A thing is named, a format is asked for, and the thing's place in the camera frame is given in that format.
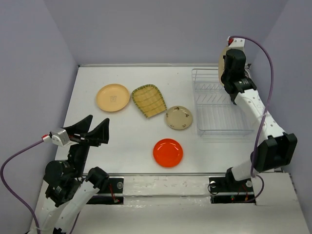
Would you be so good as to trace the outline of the beige painted plate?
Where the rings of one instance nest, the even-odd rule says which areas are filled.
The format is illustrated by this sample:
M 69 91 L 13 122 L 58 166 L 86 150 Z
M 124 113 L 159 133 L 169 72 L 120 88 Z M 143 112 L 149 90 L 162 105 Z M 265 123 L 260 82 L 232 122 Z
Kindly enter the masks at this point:
M 224 85 L 221 81 L 221 77 L 222 77 L 223 72 L 224 72 L 224 56 L 226 55 L 226 52 L 228 49 L 229 49 L 228 46 L 226 46 L 223 49 L 223 51 L 221 52 L 221 54 L 219 56 L 219 60 L 218 60 L 218 80 L 222 86 Z

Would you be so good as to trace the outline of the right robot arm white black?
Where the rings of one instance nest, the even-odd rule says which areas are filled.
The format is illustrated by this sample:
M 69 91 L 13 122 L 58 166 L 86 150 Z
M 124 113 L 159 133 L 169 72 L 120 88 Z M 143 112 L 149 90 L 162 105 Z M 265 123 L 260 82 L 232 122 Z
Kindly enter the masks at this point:
M 236 191 L 242 186 L 243 180 L 289 165 L 297 145 L 297 137 L 295 134 L 286 133 L 263 104 L 256 85 L 245 73 L 245 53 L 231 48 L 223 58 L 221 82 L 224 89 L 256 131 L 250 159 L 226 171 L 224 185 L 229 191 Z

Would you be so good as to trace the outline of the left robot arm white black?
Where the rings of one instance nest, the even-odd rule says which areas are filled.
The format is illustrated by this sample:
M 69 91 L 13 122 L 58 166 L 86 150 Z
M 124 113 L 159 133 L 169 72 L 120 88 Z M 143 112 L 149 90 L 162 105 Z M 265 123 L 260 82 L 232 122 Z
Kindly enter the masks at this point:
M 109 142 L 108 118 L 92 131 L 89 130 L 93 116 L 69 127 L 51 131 L 42 139 L 59 147 L 69 146 L 66 160 L 50 161 L 43 176 L 47 184 L 45 198 L 31 234 L 66 234 L 82 208 L 98 192 L 104 192 L 109 175 L 100 167 L 90 169 L 83 177 L 90 147 Z

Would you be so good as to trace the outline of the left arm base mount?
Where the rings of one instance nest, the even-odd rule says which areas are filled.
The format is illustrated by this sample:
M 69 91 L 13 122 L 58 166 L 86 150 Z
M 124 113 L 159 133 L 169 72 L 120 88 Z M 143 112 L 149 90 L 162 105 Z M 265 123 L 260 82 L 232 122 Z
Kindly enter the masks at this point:
M 111 177 L 108 185 L 97 192 L 87 202 L 88 205 L 122 205 L 124 202 L 123 196 L 124 178 Z

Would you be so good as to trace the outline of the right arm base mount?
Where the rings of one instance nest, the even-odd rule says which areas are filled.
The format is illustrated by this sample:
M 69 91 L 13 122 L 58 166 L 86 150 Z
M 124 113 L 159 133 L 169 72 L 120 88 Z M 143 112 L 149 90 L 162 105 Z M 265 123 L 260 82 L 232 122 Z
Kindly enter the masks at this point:
M 210 177 L 207 189 L 212 204 L 244 203 L 254 198 L 250 179 L 228 184 L 224 176 Z

